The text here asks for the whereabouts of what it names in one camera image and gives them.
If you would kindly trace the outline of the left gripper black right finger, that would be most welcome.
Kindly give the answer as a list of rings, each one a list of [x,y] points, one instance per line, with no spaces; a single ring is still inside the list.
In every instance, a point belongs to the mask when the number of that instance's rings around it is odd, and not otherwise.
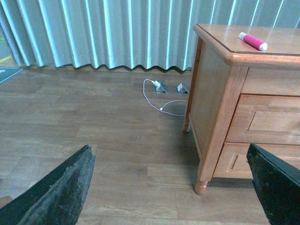
[[[300,171],[282,159],[251,143],[247,162],[253,186],[272,225],[300,223]]]

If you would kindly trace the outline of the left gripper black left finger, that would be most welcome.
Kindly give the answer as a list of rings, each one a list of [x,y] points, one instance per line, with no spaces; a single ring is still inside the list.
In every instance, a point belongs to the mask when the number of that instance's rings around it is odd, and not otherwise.
[[[0,209],[2,225],[75,225],[93,174],[95,155],[85,145]]]

